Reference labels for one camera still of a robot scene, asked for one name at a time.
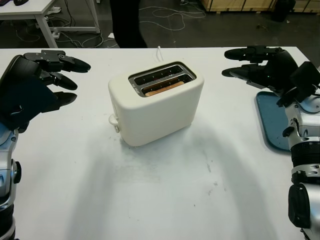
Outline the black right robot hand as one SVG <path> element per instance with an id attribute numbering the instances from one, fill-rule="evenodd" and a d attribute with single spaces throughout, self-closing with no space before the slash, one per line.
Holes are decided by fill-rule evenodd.
<path id="1" fill-rule="evenodd" d="M 224 77 L 241 79 L 258 89 L 269 89 L 278 97 L 294 88 L 290 75 L 298 69 L 298 65 L 289 52 L 281 47 L 251 45 L 227 50 L 224 57 L 249 62 L 223 70 L 221 74 Z"/>

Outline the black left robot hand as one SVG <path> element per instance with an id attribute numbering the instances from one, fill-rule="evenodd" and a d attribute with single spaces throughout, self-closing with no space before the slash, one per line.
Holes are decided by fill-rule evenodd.
<path id="1" fill-rule="evenodd" d="M 0 112 L 10 117 L 59 110 L 76 99 L 77 84 L 62 72 L 87 73 L 91 66 L 63 50 L 13 57 L 0 78 Z"/>

